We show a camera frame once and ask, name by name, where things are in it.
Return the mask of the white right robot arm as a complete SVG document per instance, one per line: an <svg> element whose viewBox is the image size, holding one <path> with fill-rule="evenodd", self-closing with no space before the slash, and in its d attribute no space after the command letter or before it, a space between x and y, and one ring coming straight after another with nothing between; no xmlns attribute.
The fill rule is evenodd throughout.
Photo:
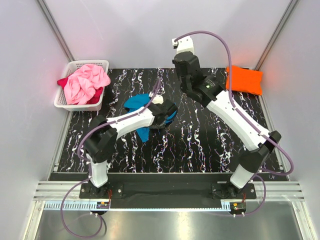
<svg viewBox="0 0 320 240"><path fill-rule="evenodd" d="M198 57L191 51L177 53L172 62L181 81L182 92L222 119L246 148L219 194L221 198L239 198L245 192L245 185L275 149L267 138L278 143L282 136L276 130L267 130L248 115L215 76L205 76Z"/></svg>

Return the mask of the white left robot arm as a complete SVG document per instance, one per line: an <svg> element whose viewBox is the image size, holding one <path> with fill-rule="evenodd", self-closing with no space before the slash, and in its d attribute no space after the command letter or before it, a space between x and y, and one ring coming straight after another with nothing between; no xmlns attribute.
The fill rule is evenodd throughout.
<svg viewBox="0 0 320 240"><path fill-rule="evenodd" d="M118 117L104 118L99 115L94 118L89 132L81 141L89 165L87 192L97 198L103 198L108 193L107 165L119 138L141 128L163 128L174 120L177 111L176 104L167 99L163 103L148 102Z"/></svg>

